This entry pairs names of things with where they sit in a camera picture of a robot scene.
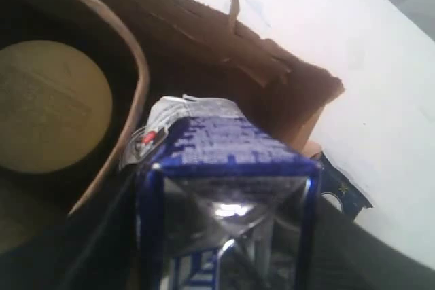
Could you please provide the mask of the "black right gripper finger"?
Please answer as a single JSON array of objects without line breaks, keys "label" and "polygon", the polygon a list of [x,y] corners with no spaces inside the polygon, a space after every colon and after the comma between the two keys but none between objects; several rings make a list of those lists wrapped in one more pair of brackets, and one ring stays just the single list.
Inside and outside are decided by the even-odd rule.
[{"label": "black right gripper finger", "polygon": [[378,240],[320,198],[308,288],[433,289],[434,270]]}]

